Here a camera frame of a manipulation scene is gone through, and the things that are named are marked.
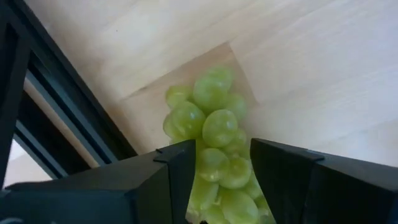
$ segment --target wooden floor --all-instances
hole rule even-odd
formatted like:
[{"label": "wooden floor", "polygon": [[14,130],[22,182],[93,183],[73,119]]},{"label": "wooden floor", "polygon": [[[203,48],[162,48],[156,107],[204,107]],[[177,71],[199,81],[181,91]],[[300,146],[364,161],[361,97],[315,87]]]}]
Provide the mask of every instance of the wooden floor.
[{"label": "wooden floor", "polygon": [[164,91],[237,73],[253,137],[398,166],[396,0],[26,0],[140,152]]}]

